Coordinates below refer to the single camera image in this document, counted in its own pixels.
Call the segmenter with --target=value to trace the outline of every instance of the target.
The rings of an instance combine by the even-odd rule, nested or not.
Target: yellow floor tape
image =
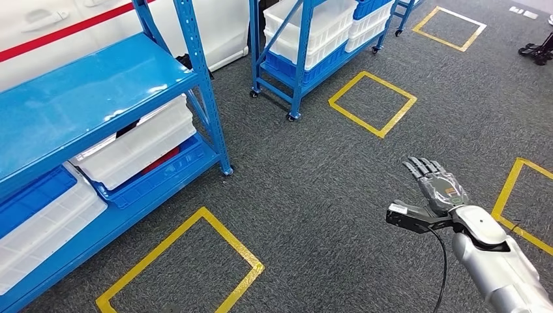
[[[386,125],[384,125],[384,127],[382,127],[382,129],[376,129],[376,128],[370,126],[369,124],[364,122],[362,119],[360,119],[357,116],[351,114],[348,110],[342,108],[341,106],[339,106],[336,103],[336,101],[338,101],[338,99],[341,96],[343,96],[348,90],[350,90],[363,77],[368,77],[371,80],[374,80],[375,82],[378,82],[378,83],[392,89],[393,91],[399,93],[400,95],[406,97],[407,99],[409,99],[409,101],[407,101],[407,103],[405,103],[403,105],[403,107],[394,115],[394,117],[392,117],[392,119],[390,121],[388,121],[388,123],[386,123]],[[399,120],[403,117],[403,115],[405,115],[405,113],[407,113],[407,111],[413,106],[413,104],[416,101],[417,101],[417,97],[411,95],[407,91],[404,91],[403,89],[400,89],[400,88],[392,85],[391,83],[389,83],[389,82],[387,82],[387,81],[385,81],[385,80],[383,80],[379,77],[376,77],[375,75],[373,75],[369,72],[362,71],[358,75],[356,75],[356,77],[354,77],[352,80],[350,80],[344,87],[342,87],[342,89],[340,89],[335,95],[333,95],[329,99],[329,104],[332,108],[334,108],[336,111],[338,111],[341,114],[343,114],[344,116],[346,116],[348,119],[351,119],[352,121],[356,122],[357,124],[361,125],[362,127],[365,127],[369,132],[377,135],[379,138],[382,139],[392,129],[392,127],[394,127],[399,122]]]
[[[263,264],[246,248],[234,235],[223,225],[207,208],[202,207],[197,210],[188,220],[180,225],[173,233],[163,240],[154,250],[152,250],[142,261],[136,264],[130,271],[123,275],[113,286],[104,292],[98,299],[98,305],[102,313],[117,313],[110,304],[110,299],[120,292],[131,280],[140,274],[150,263],[157,259],[169,246],[171,246],[185,231],[187,231],[200,218],[204,218],[236,252],[238,252],[251,265],[251,271],[242,279],[238,286],[228,295],[223,303],[217,308],[216,313],[225,313],[236,303],[238,298],[244,294],[253,281],[265,269]]]
[[[436,15],[436,13],[438,13],[438,11],[442,11],[442,12],[445,12],[445,13],[448,13],[450,15],[453,15],[453,16],[456,16],[457,18],[460,18],[462,20],[465,20],[467,22],[471,22],[473,24],[476,24],[478,25],[478,28],[476,29],[476,31],[472,34],[472,36],[460,47],[460,46],[457,46],[456,44],[452,44],[451,42],[447,42],[445,41],[444,39],[440,39],[438,37],[435,37],[435,36],[432,36],[428,33],[425,33],[424,31],[421,30],[421,28],[423,28],[423,26],[434,16]],[[446,46],[449,46],[449,47],[452,47],[454,49],[457,49],[459,51],[462,51],[462,52],[465,52],[468,47],[474,42],[474,40],[476,40],[476,37],[478,37],[478,35],[480,35],[482,33],[482,31],[484,31],[484,28],[486,28],[486,24],[484,23],[480,23],[480,22],[477,22],[475,20],[472,20],[470,18],[467,18],[466,16],[463,16],[459,13],[455,13],[455,12],[452,12],[450,10],[447,10],[446,8],[441,8],[441,7],[436,7],[434,8],[434,10],[432,10],[432,12],[430,12],[429,15],[427,15],[425,18],[423,18],[423,20],[418,23],[414,28],[413,28],[413,31],[416,32],[416,33],[419,33],[423,36],[426,36],[430,39],[433,39],[437,42],[440,42]]]
[[[494,209],[492,210],[492,217],[495,218],[498,222],[502,223],[506,228],[509,228],[513,232],[521,235],[523,238],[525,238],[538,248],[553,256],[553,247],[544,243],[542,240],[518,227],[518,225],[512,223],[510,220],[507,220],[501,215],[503,213],[503,208],[505,208],[505,205],[507,204],[507,199],[509,199],[511,191],[513,191],[513,188],[515,187],[516,179],[518,178],[518,175],[520,175],[520,171],[522,170],[522,167],[524,165],[538,171],[539,173],[545,175],[550,179],[553,179],[553,173],[538,166],[536,163],[530,162],[529,160],[525,160],[523,158],[516,158],[515,164],[513,164],[513,168],[511,169],[511,172],[507,177],[507,180],[505,182],[505,185],[503,186],[503,189],[501,190],[498,200],[494,205]]]

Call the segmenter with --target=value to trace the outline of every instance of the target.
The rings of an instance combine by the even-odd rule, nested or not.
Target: blue storage bin
[[[56,200],[76,183],[75,176],[63,166],[58,166],[11,195],[0,203],[0,238]]]
[[[355,11],[353,11],[353,19],[360,20],[371,12],[378,10],[389,1],[390,0],[357,0],[359,4]]]
[[[177,155],[160,166],[146,174],[136,174],[113,190],[108,190],[102,183],[95,181],[92,185],[106,201],[124,209],[204,156],[202,140],[197,133],[181,143],[179,148]]]
[[[312,69],[304,71],[302,85],[309,85],[313,80],[320,77],[321,74],[326,73],[334,64],[336,64],[336,62],[338,62],[346,54],[345,47],[347,43],[348,41],[344,42]],[[289,59],[268,51],[265,64],[270,68],[270,70],[274,70],[289,77],[291,80],[295,80],[295,64],[293,64]]]

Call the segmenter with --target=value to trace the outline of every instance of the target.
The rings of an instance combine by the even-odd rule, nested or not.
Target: white object on floor
[[[330,53],[341,46],[348,39],[350,26],[351,24],[346,25],[345,28],[339,31],[334,37],[328,38],[326,42],[323,42],[315,50],[308,52],[305,57],[305,70],[312,69]],[[263,32],[265,33],[265,37],[267,37],[267,42],[271,41],[274,34],[267,30]],[[297,64],[297,45],[290,44],[285,40],[277,38],[271,47],[271,52],[289,59],[293,64]]]
[[[70,162],[113,190],[195,133],[192,112],[182,95],[146,115],[121,137],[113,134]]]
[[[348,39],[348,44],[346,45],[346,52],[352,52],[355,49],[359,48],[361,45],[369,41],[370,39],[374,38],[376,35],[378,35],[380,32],[382,32],[386,28],[386,22],[388,20],[388,16],[385,16],[380,21],[374,24],[371,28],[367,29],[364,33],[360,33],[355,35],[354,37],[350,37]]]
[[[384,17],[389,17],[393,5],[394,1],[391,1],[364,18],[354,20],[350,28],[350,38],[357,37],[359,34],[364,33],[366,30],[382,21]]]
[[[531,18],[531,19],[533,19],[533,20],[535,20],[535,19],[537,18],[537,14],[536,14],[536,13],[532,13],[532,12],[530,12],[530,11],[525,11],[525,12],[523,13],[523,15],[524,15],[525,17]]]
[[[509,9],[509,11],[517,13],[517,14],[522,14],[524,12],[524,9],[523,8],[517,8],[517,7],[511,7]]]
[[[267,22],[265,31],[269,34],[275,34],[295,4],[296,0],[282,0],[264,10],[263,15]],[[356,7],[356,0],[327,0],[315,7],[311,19],[307,54],[313,54],[327,44],[329,40],[334,39],[339,32],[349,27],[353,21],[353,11]],[[278,36],[278,39],[295,47],[296,51],[299,45],[302,8],[297,9]]]
[[[63,166],[77,178],[77,183],[0,238],[0,295],[25,278],[108,207],[71,164],[66,162]]]

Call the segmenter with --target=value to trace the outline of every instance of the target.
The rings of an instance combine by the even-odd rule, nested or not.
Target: robotic arm
[[[436,161],[409,160],[403,165],[415,177],[428,208],[395,200],[386,221],[416,233],[452,227],[455,256],[496,312],[553,313],[535,267],[484,209],[468,204],[468,196],[453,174]]]

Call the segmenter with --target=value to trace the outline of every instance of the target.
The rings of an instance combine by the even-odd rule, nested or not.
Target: robot finger
[[[440,163],[436,161],[431,161],[431,163],[436,167],[436,169],[438,169],[438,171],[445,173],[445,168],[443,168],[443,166],[441,166]]]
[[[419,171],[421,171],[423,175],[430,173],[428,168],[426,168],[426,166],[418,158],[409,156],[408,159],[411,160],[411,162],[413,162],[419,168]]]
[[[421,161],[423,161],[423,163],[427,166],[427,168],[432,172],[432,173],[436,173],[438,170],[436,169],[436,167],[430,163],[429,160],[425,159],[425,158],[420,158]]]
[[[409,162],[401,162],[401,163],[405,165],[405,167],[411,172],[411,174],[413,175],[413,177],[415,177],[415,179],[420,179],[422,177],[421,172],[419,172],[419,170],[417,170],[415,166],[413,166],[413,164]]]

